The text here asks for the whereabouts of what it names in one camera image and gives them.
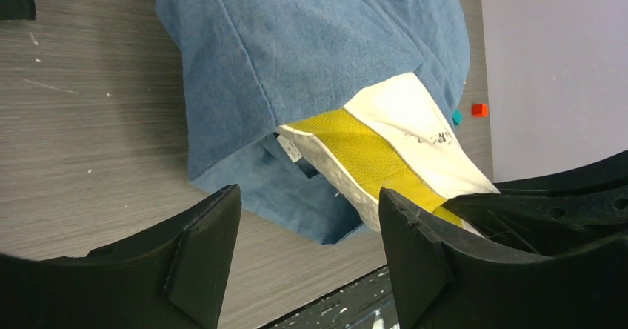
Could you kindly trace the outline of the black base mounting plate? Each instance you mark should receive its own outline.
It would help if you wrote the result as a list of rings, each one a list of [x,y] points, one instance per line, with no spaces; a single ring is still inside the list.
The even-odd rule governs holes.
[[[388,267],[382,266],[263,326],[266,329],[396,329]]]

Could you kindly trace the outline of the small orange cube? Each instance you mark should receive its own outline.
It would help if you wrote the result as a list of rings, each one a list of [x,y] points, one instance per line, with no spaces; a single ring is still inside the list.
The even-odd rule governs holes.
[[[477,118],[488,117],[489,115],[489,106],[485,103],[477,103],[473,104],[471,108],[471,114]]]

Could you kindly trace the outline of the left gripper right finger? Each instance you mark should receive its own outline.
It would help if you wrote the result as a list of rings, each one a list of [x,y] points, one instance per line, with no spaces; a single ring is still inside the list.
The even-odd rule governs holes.
[[[542,256],[476,236],[385,189],[379,216],[402,328],[627,326],[625,235]]]

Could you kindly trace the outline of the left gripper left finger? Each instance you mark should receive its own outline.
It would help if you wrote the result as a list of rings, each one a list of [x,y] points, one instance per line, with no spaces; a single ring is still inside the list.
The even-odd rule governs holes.
[[[3,328],[216,328],[241,219],[237,185],[84,257],[1,256]]]

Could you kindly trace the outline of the blue pillowcase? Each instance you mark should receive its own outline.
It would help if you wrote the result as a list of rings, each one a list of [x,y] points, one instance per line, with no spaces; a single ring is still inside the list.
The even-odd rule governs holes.
[[[450,121],[470,68],[459,0],[156,0],[182,54],[187,172],[237,184],[245,210],[322,245],[365,228],[278,128],[414,73]]]

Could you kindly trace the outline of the white pillow with yellow band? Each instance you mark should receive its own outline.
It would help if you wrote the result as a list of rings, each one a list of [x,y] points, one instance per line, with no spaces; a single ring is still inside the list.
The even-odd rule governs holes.
[[[278,131],[374,231],[381,229],[383,188],[467,231],[472,225],[446,209],[445,202],[496,192],[412,73],[365,87],[341,109],[284,124]]]

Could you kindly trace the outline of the teal block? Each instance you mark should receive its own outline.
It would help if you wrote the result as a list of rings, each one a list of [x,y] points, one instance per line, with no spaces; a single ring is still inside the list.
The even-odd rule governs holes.
[[[453,124],[457,127],[462,123],[463,120],[463,114],[461,113],[460,110],[455,110],[452,113],[452,120],[453,120]]]

